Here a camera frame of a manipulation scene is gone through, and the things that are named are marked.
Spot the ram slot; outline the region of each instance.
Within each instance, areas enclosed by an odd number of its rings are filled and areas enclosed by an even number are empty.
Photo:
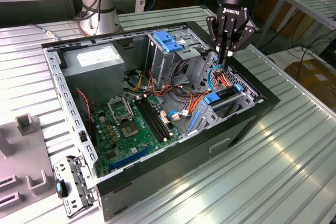
[[[137,100],[135,105],[160,143],[163,142],[165,138],[168,139],[170,137],[168,130],[147,100]]]

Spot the green motherboard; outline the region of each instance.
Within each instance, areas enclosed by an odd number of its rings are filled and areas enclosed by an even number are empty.
[[[146,99],[153,111],[160,117],[161,105],[155,96]],[[134,114],[132,121],[123,120],[120,125],[115,123],[112,112],[108,106],[92,114],[95,121],[95,135],[97,144],[95,146],[98,160],[95,163],[98,177],[110,173],[114,168],[122,167],[144,155],[153,153],[174,141],[182,138],[178,129],[171,123],[164,125],[170,137],[157,139],[149,127],[145,118],[141,115],[136,101],[130,101],[130,108]],[[117,102],[112,106],[114,116],[126,113],[127,109],[123,102]]]

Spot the expansion card bracket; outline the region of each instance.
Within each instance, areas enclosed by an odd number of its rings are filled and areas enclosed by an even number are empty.
[[[82,156],[67,156],[54,165],[56,189],[68,218],[91,207],[98,199],[89,167]]]

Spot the grooved metal surface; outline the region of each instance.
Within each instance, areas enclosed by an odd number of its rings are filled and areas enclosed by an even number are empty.
[[[336,29],[336,0],[285,0],[331,30]]]
[[[200,7],[120,15],[125,30],[187,20],[206,29]],[[80,37],[74,22],[42,24],[61,39]],[[75,153],[39,44],[37,28],[0,29],[0,124],[40,119],[51,163]],[[336,214],[336,121],[318,100],[254,47],[237,59],[281,102],[238,145],[130,207],[110,223],[329,223]],[[55,195],[2,223],[101,223],[95,204],[68,221]]]
[[[330,30],[336,30],[336,0],[279,0],[262,29],[263,31],[255,44],[256,47],[261,46],[261,42],[266,37],[268,29],[271,27],[286,2],[291,4],[292,8],[282,20],[277,32],[279,32],[290,21],[292,15],[297,9],[306,13],[320,24],[328,27]],[[308,40],[306,45],[312,42],[312,39],[318,31],[319,30],[315,30],[315,32],[312,33],[311,38]]]

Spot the open computer tower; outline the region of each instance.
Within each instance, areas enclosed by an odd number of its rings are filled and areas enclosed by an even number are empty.
[[[108,220],[237,144],[279,99],[195,22],[44,44],[77,156],[54,166],[69,218]]]

